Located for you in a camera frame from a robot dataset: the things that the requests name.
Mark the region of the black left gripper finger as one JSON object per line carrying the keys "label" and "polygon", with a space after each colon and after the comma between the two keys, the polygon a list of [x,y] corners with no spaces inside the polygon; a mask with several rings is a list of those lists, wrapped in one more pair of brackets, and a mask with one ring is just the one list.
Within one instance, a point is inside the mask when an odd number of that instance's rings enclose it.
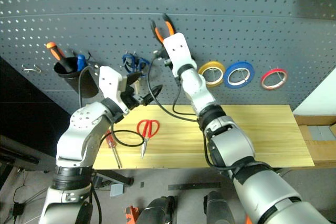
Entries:
{"label": "black left gripper finger", "polygon": [[161,90],[162,90],[163,86],[162,85],[158,85],[155,86],[154,88],[150,89],[150,93],[148,93],[147,95],[145,95],[142,98],[143,101],[143,105],[149,105],[151,102],[154,101],[154,99],[160,94]]}
{"label": "black left gripper finger", "polygon": [[141,77],[141,72],[132,72],[127,75],[127,85],[130,86]]}

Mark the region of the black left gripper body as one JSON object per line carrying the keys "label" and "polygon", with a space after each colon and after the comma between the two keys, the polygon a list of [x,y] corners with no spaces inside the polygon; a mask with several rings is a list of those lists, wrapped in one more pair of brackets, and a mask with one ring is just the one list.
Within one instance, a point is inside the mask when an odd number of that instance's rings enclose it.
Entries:
{"label": "black left gripper body", "polygon": [[135,90],[132,87],[126,87],[121,92],[121,100],[129,110],[133,110],[143,104],[143,98],[135,94]]}

